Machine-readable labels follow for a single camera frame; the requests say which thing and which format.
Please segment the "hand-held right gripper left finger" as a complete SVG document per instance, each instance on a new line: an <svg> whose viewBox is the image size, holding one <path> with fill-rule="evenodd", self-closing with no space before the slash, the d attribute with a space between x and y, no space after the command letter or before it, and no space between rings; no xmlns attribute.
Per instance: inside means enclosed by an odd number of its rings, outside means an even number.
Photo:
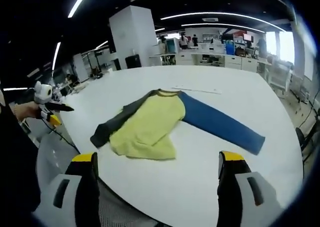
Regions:
<svg viewBox="0 0 320 227"><path fill-rule="evenodd" d="M76 155L40 195L33 212L42 227L100 227L98 153Z"/></svg>

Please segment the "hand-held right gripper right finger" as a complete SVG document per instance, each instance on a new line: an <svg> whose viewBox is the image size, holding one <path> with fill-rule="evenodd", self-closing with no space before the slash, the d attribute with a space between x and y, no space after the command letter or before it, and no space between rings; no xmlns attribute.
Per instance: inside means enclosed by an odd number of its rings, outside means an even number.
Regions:
<svg viewBox="0 0 320 227"><path fill-rule="evenodd" d="M273 186L238 153L221 151L218 227L268 227L282 213Z"/></svg>

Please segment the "person's left hand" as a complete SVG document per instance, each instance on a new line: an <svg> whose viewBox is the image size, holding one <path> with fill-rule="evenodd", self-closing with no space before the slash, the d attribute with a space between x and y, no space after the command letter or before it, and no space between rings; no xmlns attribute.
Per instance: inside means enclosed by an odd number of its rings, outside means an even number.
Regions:
<svg viewBox="0 0 320 227"><path fill-rule="evenodd" d="M19 121L23 121L26 118L36 119L40 111L40 107L35 102L31 101L22 104L16 104L12 111Z"/></svg>

